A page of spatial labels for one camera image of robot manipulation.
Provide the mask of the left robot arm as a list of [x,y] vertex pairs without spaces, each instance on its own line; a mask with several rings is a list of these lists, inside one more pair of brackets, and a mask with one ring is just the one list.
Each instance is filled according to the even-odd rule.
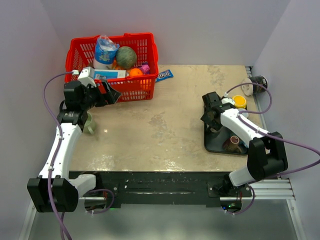
[[49,157],[39,175],[27,183],[32,202],[40,213],[51,213],[53,207],[57,212],[73,212],[80,197],[86,193],[99,196],[104,190],[104,184],[94,174],[69,178],[71,158],[88,119],[88,110],[115,104],[121,96],[106,81],[100,86],[104,93],[98,86],[84,85],[78,80],[64,85],[65,100],[55,117],[57,128]]

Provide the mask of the cream white mug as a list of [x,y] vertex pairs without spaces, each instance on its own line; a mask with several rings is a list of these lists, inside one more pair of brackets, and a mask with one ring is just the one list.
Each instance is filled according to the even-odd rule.
[[219,132],[220,132],[220,129],[219,129],[219,128],[210,127],[210,131],[211,131],[212,133],[219,133]]

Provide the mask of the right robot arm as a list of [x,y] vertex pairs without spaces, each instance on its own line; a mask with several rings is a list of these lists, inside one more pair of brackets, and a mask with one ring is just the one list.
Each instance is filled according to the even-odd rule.
[[264,180],[288,169],[288,160],[282,135],[269,133],[245,118],[240,111],[221,98],[215,91],[202,96],[204,113],[200,118],[211,133],[225,127],[248,146],[246,166],[232,171],[223,183],[223,192],[235,196],[241,186]]

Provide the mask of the brown maroon mug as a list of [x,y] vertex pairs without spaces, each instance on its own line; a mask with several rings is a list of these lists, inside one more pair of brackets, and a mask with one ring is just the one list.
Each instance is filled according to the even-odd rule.
[[242,150],[239,147],[239,144],[240,144],[239,137],[236,135],[232,135],[222,144],[222,148],[228,153],[241,154]]

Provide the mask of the green mug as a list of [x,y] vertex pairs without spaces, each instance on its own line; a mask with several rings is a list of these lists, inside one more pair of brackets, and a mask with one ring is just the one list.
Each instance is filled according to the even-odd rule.
[[97,124],[95,122],[95,120],[93,119],[93,116],[91,113],[87,113],[87,120],[84,124],[83,127],[83,133],[85,134],[91,134],[94,135],[95,134],[95,130],[96,130]]

